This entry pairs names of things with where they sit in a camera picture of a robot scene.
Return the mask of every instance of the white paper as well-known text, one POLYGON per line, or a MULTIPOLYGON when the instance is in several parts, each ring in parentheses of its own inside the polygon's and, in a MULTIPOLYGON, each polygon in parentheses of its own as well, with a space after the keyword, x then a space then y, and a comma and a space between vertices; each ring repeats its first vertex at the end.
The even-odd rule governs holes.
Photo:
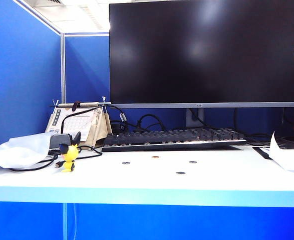
POLYGON ((294 149, 281 149, 274 137, 270 140, 269 157, 288 171, 294 171, 294 149))
POLYGON ((46 158, 51 132, 9 139, 0 145, 0 166, 5 169, 30 167, 46 158))
MULTIPOLYGON (((47 132, 54 132, 60 134, 61 124, 63 119, 74 113, 89 110, 90 108, 77 108, 75 111, 71 111, 70 108, 56 107, 53 112, 53 119, 50 126, 46 130, 47 132)), ((85 142, 88 138, 90 128, 92 124, 96 124, 98 119, 98 109, 82 113, 76 116, 71 116, 64 121, 63 133, 70 134, 74 137, 78 132, 81 133, 81 141, 85 142)))

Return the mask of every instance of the desktop computer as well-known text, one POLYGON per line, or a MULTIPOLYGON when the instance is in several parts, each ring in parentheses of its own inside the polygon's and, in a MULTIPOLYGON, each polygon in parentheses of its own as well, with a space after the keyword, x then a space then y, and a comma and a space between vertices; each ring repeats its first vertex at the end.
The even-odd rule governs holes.
POLYGON ((294 108, 294 1, 114 3, 109 17, 119 108, 294 108))

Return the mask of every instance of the ceiling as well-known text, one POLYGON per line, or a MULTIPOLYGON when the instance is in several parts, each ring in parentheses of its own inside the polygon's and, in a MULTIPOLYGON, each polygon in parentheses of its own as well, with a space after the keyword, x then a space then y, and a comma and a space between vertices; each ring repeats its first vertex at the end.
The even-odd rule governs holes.
POLYGON ((19 0, 62 33, 109 32, 109 4, 146 0, 19 0))

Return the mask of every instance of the white plastic bag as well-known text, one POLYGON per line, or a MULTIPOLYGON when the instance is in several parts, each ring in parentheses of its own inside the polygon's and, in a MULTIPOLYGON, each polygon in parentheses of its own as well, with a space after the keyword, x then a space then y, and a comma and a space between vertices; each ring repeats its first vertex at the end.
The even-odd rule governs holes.
POLYGON ((52 132, 9 139, 0 145, 0 167, 20 169, 30 167, 46 158, 52 132))

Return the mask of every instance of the pikachu figurine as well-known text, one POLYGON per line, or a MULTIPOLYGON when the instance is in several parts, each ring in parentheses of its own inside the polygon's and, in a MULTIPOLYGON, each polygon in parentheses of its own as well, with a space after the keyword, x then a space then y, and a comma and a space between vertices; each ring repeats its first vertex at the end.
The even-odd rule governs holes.
POLYGON ((59 144, 61 156, 65 160, 63 167, 65 168, 62 170, 63 173, 65 172, 72 172, 75 168, 75 159, 78 157, 79 151, 77 149, 78 145, 80 144, 80 132, 72 140, 72 145, 68 146, 67 144, 59 144))

